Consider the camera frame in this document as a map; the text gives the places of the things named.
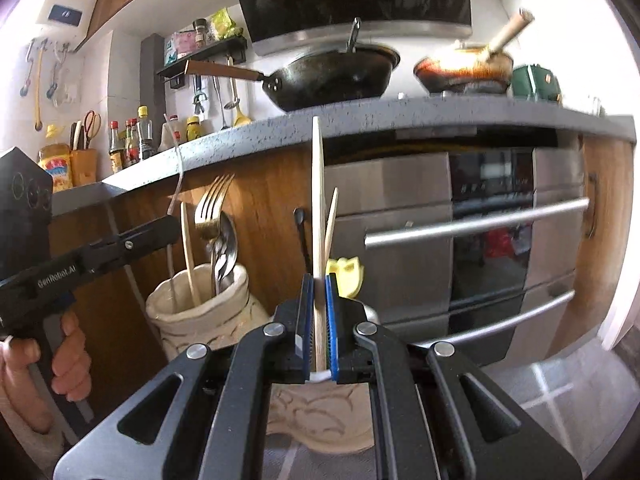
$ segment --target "screw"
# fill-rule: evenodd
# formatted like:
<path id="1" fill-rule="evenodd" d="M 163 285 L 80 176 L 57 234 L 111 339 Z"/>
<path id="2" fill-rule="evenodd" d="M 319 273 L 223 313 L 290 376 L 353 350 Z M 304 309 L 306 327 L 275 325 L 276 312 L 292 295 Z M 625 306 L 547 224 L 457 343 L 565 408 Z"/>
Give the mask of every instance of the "screw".
<path id="1" fill-rule="evenodd" d="M 436 352 L 436 355 L 439 357 L 451 357 L 456 349 L 451 343 L 439 341 L 433 346 L 433 351 Z"/>
<path id="2" fill-rule="evenodd" d="M 202 343 L 196 343 L 187 348 L 187 357 L 189 359 L 202 359 L 207 355 L 207 347 Z"/>
<path id="3" fill-rule="evenodd" d="M 264 332 L 264 335 L 276 337 L 284 333 L 284 325 L 282 323 L 269 323 L 262 331 Z"/>
<path id="4" fill-rule="evenodd" d="M 356 330 L 360 335 L 374 335 L 378 331 L 378 327 L 375 323 L 363 321 L 362 323 L 358 323 Z"/>

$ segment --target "wok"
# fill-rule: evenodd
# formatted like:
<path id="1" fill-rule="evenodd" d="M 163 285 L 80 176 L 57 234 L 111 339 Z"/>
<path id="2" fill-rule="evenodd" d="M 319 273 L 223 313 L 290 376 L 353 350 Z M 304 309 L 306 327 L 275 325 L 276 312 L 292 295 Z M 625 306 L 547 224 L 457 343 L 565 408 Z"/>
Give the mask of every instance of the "wok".
<path id="1" fill-rule="evenodd" d="M 430 93 L 445 90 L 505 93 L 511 84 L 513 58 L 502 49 L 533 19 L 528 10 L 520 9 L 487 45 L 456 42 L 453 49 L 419 61 L 414 75 Z"/>
<path id="2" fill-rule="evenodd" d="M 354 99 L 380 97 L 400 56 L 386 46 L 356 45 L 360 20 L 353 23 L 345 52 L 331 50 L 300 57 L 265 75 L 257 70 L 207 61 L 188 61 L 185 74 L 229 77 L 262 83 L 273 103 L 292 112 Z"/>

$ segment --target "stainless steel oven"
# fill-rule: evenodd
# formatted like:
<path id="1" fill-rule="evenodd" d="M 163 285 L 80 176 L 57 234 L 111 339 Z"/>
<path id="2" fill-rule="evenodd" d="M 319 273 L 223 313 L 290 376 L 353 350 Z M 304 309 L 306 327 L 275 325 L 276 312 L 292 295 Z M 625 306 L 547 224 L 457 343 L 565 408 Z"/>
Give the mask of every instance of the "stainless steel oven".
<path id="1" fill-rule="evenodd" d="M 588 206 L 579 152 L 381 158 L 327 167 L 328 196 L 334 187 L 340 200 L 331 256 L 360 257 L 358 298 L 382 323 L 407 342 L 457 337 L 485 365 L 509 354 L 514 334 L 523 332 L 515 321 L 534 326 L 530 313 L 537 312 L 556 322 L 526 359 L 544 357 L 570 296 Z M 557 294 L 548 298 L 545 290 Z"/>

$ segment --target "countertop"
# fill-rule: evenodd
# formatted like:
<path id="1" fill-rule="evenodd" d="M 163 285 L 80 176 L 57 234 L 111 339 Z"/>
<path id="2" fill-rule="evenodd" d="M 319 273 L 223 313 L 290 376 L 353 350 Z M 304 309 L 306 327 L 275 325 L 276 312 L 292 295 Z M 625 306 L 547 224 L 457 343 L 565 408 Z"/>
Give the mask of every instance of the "countertop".
<path id="1" fill-rule="evenodd" d="M 636 142 L 634 121 L 630 116 L 596 117 L 553 103 L 486 95 L 370 99 L 308 108 L 192 140 L 180 147 L 184 171 L 308 142 L 314 116 L 320 117 L 324 138 L 396 128 L 432 128 L 422 134 L 447 137 L 457 134 L 457 131 L 439 126 L 498 124 L 541 126 Z M 106 202 L 176 174 L 178 158 L 175 149 L 168 150 L 101 182 L 56 193 L 53 196 L 53 215 Z"/>

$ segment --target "human hand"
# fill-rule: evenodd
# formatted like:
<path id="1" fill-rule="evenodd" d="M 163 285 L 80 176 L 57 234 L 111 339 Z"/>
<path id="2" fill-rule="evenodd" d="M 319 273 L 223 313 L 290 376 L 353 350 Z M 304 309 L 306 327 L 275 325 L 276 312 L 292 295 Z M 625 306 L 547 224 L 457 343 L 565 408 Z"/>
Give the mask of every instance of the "human hand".
<path id="1" fill-rule="evenodd" d="M 61 320 L 65 339 L 55 352 L 51 389 L 69 402 L 85 399 L 91 392 L 91 358 L 84 349 L 85 336 L 78 317 L 65 312 Z M 8 338 L 2 343 L 2 386 L 13 409 L 37 433 L 49 433 L 53 425 L 46 403 L 29 375 L 29 365 L 40 359 L 40 347 L 33 339 Z"/>

